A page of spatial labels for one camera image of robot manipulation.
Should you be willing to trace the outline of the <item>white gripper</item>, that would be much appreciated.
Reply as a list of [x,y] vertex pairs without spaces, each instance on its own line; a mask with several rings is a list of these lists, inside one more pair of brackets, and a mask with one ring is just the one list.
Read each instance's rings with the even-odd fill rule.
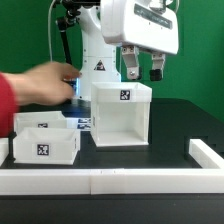
[[139,47],[162,52],[152,55],[150,70],[150,80],[161,81],[166,60],[163,53],[176,54],[179,48],[176,14],[169,8],[163,13],[152,10],[149,0],[101,0],[100,6],[102,36],[107,44],[123,46],[127,78],[141,78]]

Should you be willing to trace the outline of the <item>person's bare hand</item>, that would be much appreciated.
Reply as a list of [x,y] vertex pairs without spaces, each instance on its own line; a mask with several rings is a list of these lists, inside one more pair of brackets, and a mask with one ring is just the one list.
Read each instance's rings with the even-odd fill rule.
[[67,63],[49,62],[20,74],[4,73],[3,77],[12,87],[19,106],[57,105],[74,96],[65,79],[79,78],[80,72]]

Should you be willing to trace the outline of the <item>red sleeved forearm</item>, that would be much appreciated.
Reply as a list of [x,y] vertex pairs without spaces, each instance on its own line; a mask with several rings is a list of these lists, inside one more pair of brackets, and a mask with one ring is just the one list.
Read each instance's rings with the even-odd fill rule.
[[0,73],[0,138],[5,138],[12,131],[14,114],[18,112],[15,93]]

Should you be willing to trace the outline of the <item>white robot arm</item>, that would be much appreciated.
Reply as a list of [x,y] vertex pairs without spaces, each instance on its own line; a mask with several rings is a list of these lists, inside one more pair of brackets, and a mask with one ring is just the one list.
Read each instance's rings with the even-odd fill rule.
[[138,80],[138,54],[152,55],[152,81],[163,78],[165,58],[179,48],[176,12],[168,5],[177,0],[100,0],[98,6],[82,7],[78,17],[83,41],[82,78],[76,97],[91,100],[94,82],[119,82],[116,49],[127,69],[127,78]]

